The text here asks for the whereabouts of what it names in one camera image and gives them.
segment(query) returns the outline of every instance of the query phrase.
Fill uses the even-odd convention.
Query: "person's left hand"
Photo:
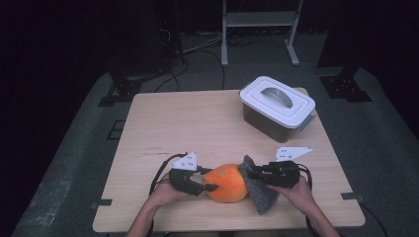
[[[169,174],[165,174],[158,183],[154,192],[148,198],[155,205],[163,206],[174,200],[189,196],[186,193],[175,190],[169,183]]]

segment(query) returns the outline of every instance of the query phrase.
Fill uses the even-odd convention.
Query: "lid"
[[[299,127],[315,107],[310,97],[266,76],[243,88],[240,98],[253,110],[288,128]]]

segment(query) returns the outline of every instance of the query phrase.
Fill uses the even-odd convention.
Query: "orange ball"
[[[204,174],[203,183],[218,185],[215,191],[207,194],[219,202],[238,202],[247,195],[247,188],[238,170],[238,164],[225,164],[211,170]]]

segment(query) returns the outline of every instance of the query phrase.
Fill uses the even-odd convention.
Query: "table top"
[[[275,161],[280,146],[313,148],[295,161],[310,170],[318,205],[336,227],[363,225],[365,217],[357,201],[341,197],[352,189],[320,118],[316,117],[304,131],[296,132],[287,143],[279,143],[243,119],[238,93],[230,90],[136,95],[102,195],[112,204],[98,207],[94,230],[128,231],[148,197],[155,174],[174,154],[196,152],[198,165],[211,169],[226,163],[240,164],[245,155],[260,166]],[[259,215],[250,197],[237,203],[218,203],[202,193],[162,207],[154,218],[154,231],[162,232],[305,227],[304,216],[283,196],[267,214]]]

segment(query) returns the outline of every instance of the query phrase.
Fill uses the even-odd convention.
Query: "white triangular bracket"
[[[289,146],[283,146],[278,148],[277,155],[276,155],[276,161],[288,161],[293,160],[297,157],[300,157],[302,155],[305,155],[309,152],[311,152],[313,149],[311,147],[289,147]]]
[[[173,162],[170,167],[172,169],[178,170],[190,170],[190,171],[197,171],[197,154],[195,152],[191,152],[188,155],[182,157],[180,160]]]

